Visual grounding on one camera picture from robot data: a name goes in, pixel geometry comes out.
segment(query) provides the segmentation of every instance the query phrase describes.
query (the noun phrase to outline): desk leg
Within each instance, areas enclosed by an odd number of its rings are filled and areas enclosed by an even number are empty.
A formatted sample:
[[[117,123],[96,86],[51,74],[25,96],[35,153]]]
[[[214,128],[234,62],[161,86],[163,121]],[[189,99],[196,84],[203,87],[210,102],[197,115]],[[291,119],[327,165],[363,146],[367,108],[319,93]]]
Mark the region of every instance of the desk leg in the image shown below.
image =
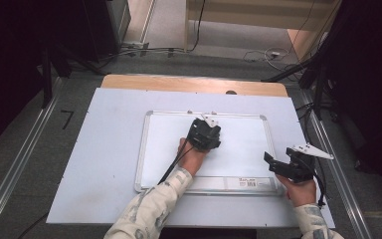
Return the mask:
[[[185,28],[184,28],[184,52],[188,51],[188,24],[189,24],[189,14],[190,14],[190,0],[186,0],[185,6]]]

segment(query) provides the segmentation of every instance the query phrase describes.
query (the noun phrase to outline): metal frame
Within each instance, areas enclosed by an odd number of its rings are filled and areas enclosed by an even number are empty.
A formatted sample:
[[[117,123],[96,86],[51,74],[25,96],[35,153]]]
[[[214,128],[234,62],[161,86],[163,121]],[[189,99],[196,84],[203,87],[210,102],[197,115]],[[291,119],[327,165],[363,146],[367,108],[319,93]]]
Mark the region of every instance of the metal frame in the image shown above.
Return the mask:
[[[312,98],[308,90],[301,91],[302,99],[305,104],[312,103]],[[346,212],[352,223],[352,227],[357,235],[357,238],[373,238],[368,226],[365,222],[361,209],[359,208],[358,201],[352,192],[349,182],[340,166],[339,159],[335,153],[333,146],[327,136],[327,132],[324,128],[322,121],[318,120],[315,114],[310,115],[312,125],[315,133],[318,136],[321,147],[324,151],[334,155],[334,160],[328,160],[328,166],[330,167],[331,174],[336,182],[337,189],[339,190],[343,204],[345,205]]]
[[[0,185],[0,215],[10,198],[18,179],[20,178],[40,135],[42,134],[43,128],[52,114],[55,104],[61,94],[61,89],[64,85],[65,82],[61,78],[56,79],[53,89],[55,96],[52,98],[48,106],[40,111],[32,129],[27,135],[26,140],[21,146],[20,151],[15,157],[10,169]]]

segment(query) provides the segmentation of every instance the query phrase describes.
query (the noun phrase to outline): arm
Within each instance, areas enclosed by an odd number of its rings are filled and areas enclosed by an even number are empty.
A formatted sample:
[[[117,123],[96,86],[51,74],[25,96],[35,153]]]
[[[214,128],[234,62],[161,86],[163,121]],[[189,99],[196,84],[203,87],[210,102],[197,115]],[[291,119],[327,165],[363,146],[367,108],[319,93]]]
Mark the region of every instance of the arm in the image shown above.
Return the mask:
[[[293,183],[288,178],[277,175],[278,180],[287,188],[287,195],[292,201],[302,239],[343,238],[337,232],[328,229],[321,211],[315,204],[316,186],[314,180]]]
[[[179,147],[185,139],[181,138]],[[104,239],[117,238],[158,238],[168,215],[176,201],[192,183],[192,177],[201,167],[208,153],[191,149],[179,162],[180,167],[159,185],[135,196],[124,209],[119,219],[107,231]]]

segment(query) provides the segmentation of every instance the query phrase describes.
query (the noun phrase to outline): white table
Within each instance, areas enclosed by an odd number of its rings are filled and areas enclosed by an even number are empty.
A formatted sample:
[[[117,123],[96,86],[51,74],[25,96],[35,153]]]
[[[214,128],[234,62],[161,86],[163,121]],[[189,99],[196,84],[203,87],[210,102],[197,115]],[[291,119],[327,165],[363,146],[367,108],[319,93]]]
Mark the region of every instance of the white table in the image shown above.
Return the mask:
[[[137,193],[134,178],[145,113],[211,112],[265,115],[278,160],[304,143],[290,98],[96,89],[62,178],[48,223],[111,224]],[[328,207],[322,210],[334,227]],[[184,195],[167,226],[296,227],[284,197]]]

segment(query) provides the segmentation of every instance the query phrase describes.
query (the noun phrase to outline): patterned sleeve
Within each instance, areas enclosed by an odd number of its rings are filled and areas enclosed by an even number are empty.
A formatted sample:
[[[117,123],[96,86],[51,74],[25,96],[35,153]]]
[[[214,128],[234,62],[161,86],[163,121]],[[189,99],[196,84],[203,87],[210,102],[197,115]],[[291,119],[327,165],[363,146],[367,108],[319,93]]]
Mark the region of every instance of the patterned sleeve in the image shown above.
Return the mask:
[[[191,174],[179,167],[160,185],[135,196],[104,239],[158,238],[176,201],[191,183]]]
[[[321,211],[315,204],[307,204],[294,209],[302,239],[342,239],[343,237],[328,229]]]

